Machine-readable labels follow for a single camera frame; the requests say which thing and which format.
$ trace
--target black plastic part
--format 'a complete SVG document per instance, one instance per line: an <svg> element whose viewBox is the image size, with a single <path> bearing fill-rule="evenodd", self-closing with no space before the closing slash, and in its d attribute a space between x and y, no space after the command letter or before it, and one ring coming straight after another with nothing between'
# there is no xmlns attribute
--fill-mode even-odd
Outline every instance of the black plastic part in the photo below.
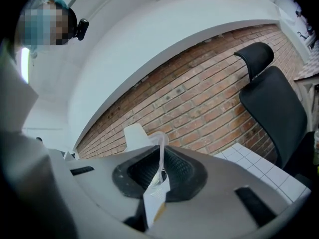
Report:
<svg viewBox="0 0 319 239"><path fill-rule="evenodd" d="M290 83L276 66L270 66L247 84L240 101L275 145L276 165L284 168L304 138L307 115Z"/></svg>
<svg viewBox="0 0 319 239"><path fill-rule="evenodd" d="M77 32L76 32L76 37L79 39L79 41L82 41L84 36L85 36L85 33L86 33L86 30L88 29L89 27L89 22L82 18L77 26Z"/></svg>
<svg viewBox="0 0 319 239"><path fill-rule="evenodd" d="M140 199L135 215L128 217L126 220L123 221L123 223L141 232L145 232L147 229L149 229L146 220L145 205L143 199Z"/></svg>
<svg viewBox="0 0 319 239"><path fill-rule="evenodd" d="M85 166L85 167L81 167L81 168L72 169L72 170L70 170L70 172L72 173L73 176L75 176L75 175L87 173L87 172L90 172L93 170L94 170L94 168L92 166Z"/></svg>
<svg viewBox="0 0 319 239"><path fill-rule="evenodd" d="M143 198L143 193L159 168L160 147L118 165L112 174L114 184L124 196ZM197 160L166 146L164 168L169 177L170 191L166 202L179 202L193 198L206 184L207 171Z"/></svg>
<svg viewBox="0 0 319 239"><path fill-rule="evenodd" d="M249 79L253 80L274 60L274 52L270 46L263 42L257 42L234 52L234 55L241 57L248 69Z"/></svg>
<svg viewBox="0 0 319 239"><path fill-rule="evenodd" d="M239 188L235 190L235 193L258 226L262 227L276 217L274 212L250 188Z"/></svg>

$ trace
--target white surface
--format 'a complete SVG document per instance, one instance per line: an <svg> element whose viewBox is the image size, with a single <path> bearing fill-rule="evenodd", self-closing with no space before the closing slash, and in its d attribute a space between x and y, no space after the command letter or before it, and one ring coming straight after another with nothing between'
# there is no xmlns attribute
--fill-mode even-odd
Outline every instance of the white surface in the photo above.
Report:
<svg viewBox="0 0 319 239"><path fill-rule="evenodd" d="M127 148L125 151L132 151L146 146L152 146L153 143L145 133L139 123L127 126L124 129L124 136Z"/></svg>
<svg viewBox="0 0 319 239"><path fill-rule="evenodd" d="M169 178L167 176L166 180L162 184L156 187L149 186L144 192L144 207L149 228L153 225L154 218L156 217L161 205L165 203L166 193L168 191L170 191L170 186Z"/></svg>
<svg viewBox="0 0 319 239"><path fill-rule="evenodd" d="M251 172L253 175L255 175L257 178L263 177L263 173L256 167L256 166L251 166L247 169L248 172Z"/></svg>
<svg viewBox="0 0 319 239"><path fill-rule="evenodd" d="M44 146L49 149L71 151L72 148L67 145L65 109L61 105L38 99L23 125L23 132L32 138L41 137Z"/></svg>
<svg viewBox="0 0 319 239"><path fill-rule="evenodd" d="M68 102L71 144L169 58L212 36L278 20L276 6L266 0L160 0L134 11L101 38L84 63Z"/></svg>
<svg viewBox="0 0 319 239"><path fill-rule="evenodd" d="M253 164L255 164L259 159L261 159L261 156L259 156L258 154L254 153L254 152L250 152L246 158Z"/></svg>
<svg viewBox="0 0 319 239"><path fill-rule="evenodd" d="M235 153L231 154L230 156L228 156L226 158L227 158L227 160L236 163L237 161L242 159L243 156L239 152L235 151Z"/></svg>
<svg viewBox="0 0 319 239"><path fill-rule="evenodd" d="M221 158L221 159L226 159L226 157L224 156L224 154L222 152L216 154L214 157L218 157L218 158Z"/></svg>
<svg viewBox="0 0 319 239"><path fill-rule="evenodd" d="M222 151L223 155L227 158L228 156L230 156L231 154L233 154L234 152L236 152L236 150L233 147L229 147L228 149L225 149Z"/></svg>
<svg viewBox="0 0 319 239"><path fill-rule="evenodd" d="M273 189L277 189L278 186L273 183L266 175L264 175L263 177L260 178L262 181L266 182L270 187L272 187Z"/></svg>
<svg viewBox="0 0 319 239"><path fill-rule="evenodd" d="M301 182L299 182L277 166L273 165L268 160L258 156L251 150L249 150L250 153L246 155L246 157L244 157L240 153L241 149L247 148L243 147L239 143L236 143L235 145L227 149L227 158L223 155L222 152L215 155L214 157L227 159L240 165L245 170L249 171L254 176L268 184L270 187L277 190L277 192L283 196L288 204L291 204L298 198L306 197L311 193L310 189L308 189Z"/></svg>
<svg viewBox="0 0 319 239"><path fill-rule="evenodd" d="M251 150L246 147L242 147L238 150L238 152L245 157L251 152Z"/></svg>
<svg viewBox="0 0 319 239"><path fill-rule="evenodd" d="M286 196L286 194L280 189L276 189L276 191L286 200L286 202L290 205L292 204L292 201L289 197Z"/></svg>
<svg viewBox="0 0 319 239"><path fill-rule="evenodd" d="M240 165L241 167L243 167L244 169L248 169L249 167L251 167L253 164L248 161L247 158L242 158L237 162L237 165Z"/></svg>
<svg viewBox="0 0 319 239"><path fill-rule="evenodd" d="M274 164L264 158L261 158L256 162L255 166L263 173L267 173L271 168L273 168Z"/></svg>
<svg viewBox="0 0 319 239"><path fill-rule="evenodd" d="M289 176L286 181L280 186L281 190L292 200L295 201L306 189L305 185Z"/></svg>
<svg viewBox="0 0 319 239"><path fill-rule="evenodd" d="M288 178L289 174L281 170L279 167L274 166L267 173L267 177L271 179L278 187Z"/></svg>

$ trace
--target tiled wall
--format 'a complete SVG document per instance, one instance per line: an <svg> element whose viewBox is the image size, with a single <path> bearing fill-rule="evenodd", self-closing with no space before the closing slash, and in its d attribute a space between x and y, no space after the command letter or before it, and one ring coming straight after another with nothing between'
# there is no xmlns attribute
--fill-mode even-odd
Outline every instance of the tiled wall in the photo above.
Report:
<svg viewBox="0 0 319 239"><path fill-rule="evenodd" d="M79 156L122 152L126 148L123 129L136 122L148 134L167 133L170 145L206 154L216 154L235 142L260 156L273 153L269 137L240 104L239 91L249 78L243 60L233 55L260 41L271 46L273 65L295 88L293 78L302 60L277 26L227 32L173 57L126 92L84 136L77 147Z"/></svg>

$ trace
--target white wall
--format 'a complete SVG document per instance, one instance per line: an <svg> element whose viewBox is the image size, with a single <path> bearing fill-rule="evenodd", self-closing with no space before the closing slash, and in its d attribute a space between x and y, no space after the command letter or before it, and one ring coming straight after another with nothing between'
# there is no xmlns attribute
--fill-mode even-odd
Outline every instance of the white wall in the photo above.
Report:
<svg viewBox="0 0 319 239"><path fill-rule="evenodd" d="M296 34L298 31L300 31L301 34L308 36L305 22L296 15L297 8L299 11L301 10L296 2L294 2L293 0L275 0L275 4L278 5L278 7L282 9L287 14L287 16L290 17L290 26L292 30L296 32Z"/></svg>
<svg viewBox="0 0 319 239"><path fill-rule="evenodd" d="M66 107L38 99L32 107L22 131L32 138L41 137L47 148L67 152L71 150L67 146L69 135L67 130Z"/></svg>
<svg viewBox="0 0 319 239"><path fill-rule="evenodd" d="M234 29L278 22L266 0L160 0L108 31L87 58L68 104L70 145L141 78L183 50Z"/></svg>

